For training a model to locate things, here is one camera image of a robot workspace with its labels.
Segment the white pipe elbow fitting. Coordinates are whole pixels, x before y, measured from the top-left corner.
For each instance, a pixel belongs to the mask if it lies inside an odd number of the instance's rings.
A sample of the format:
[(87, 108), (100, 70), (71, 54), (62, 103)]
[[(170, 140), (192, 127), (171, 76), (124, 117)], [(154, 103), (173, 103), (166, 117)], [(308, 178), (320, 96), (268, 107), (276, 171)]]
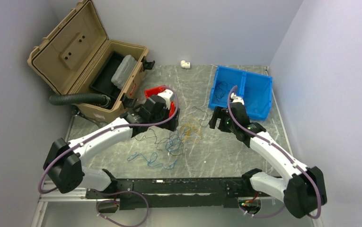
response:
[(185, 60), (180, 61), (180, 66), (183, 69), (190, 69), (191, 68), (190, 62), (186, 62)]

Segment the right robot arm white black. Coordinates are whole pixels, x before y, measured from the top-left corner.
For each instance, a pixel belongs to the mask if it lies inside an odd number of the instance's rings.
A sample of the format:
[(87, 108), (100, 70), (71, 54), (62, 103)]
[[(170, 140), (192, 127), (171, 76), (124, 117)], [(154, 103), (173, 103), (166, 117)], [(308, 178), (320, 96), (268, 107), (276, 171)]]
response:
[(280, 175), (276, 178), (260, 169), (244, 173), (241, 183), (244, 195), (264, 192), (283, 202), (296, 218), (320, 217), (321, 207), (327, 202), (323, 172), (294, 158), (261, 124), (251, 122), (242, 103), (231, 103), (227, 108), (215, 107), (209, 127), (233, 133), (237, 140), (260, 154)]

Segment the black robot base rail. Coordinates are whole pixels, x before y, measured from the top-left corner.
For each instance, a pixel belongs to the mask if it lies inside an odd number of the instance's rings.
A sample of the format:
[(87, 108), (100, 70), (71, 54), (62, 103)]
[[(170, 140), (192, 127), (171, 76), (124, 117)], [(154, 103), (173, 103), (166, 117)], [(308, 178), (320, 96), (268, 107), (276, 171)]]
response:
[(115, 178), (103, 171), (102, 180), (81, 183), (87, 189), (86, 198), (113, 200), (119, 210), (138, 208), (211, 207), (237, 208), (253, 206), (263, 192), (257, 192), (242, 177), (200, 178)]

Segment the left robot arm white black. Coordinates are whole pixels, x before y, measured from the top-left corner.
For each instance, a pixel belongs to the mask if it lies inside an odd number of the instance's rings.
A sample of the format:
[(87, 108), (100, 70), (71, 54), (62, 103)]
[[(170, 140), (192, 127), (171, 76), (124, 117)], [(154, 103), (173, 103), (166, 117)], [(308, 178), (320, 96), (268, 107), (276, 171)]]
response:
[(117, 191), (115, 177), (105, 169), (86, 168), (84, 163), (107, 148), (146, 132), (149, 127), (175, 131), (178, 114), (178, 97), (165, 90), (148, 97), (143, 104), (128, 109), (97, 131), (69, 142), (56, 140), (43, 166), (39, 192), (47, 194), (52, 191), (42, 189), (42, 183), (48, 176), (61, 193), (84, 187), (96, 190), (105, 199), (113, 197)]

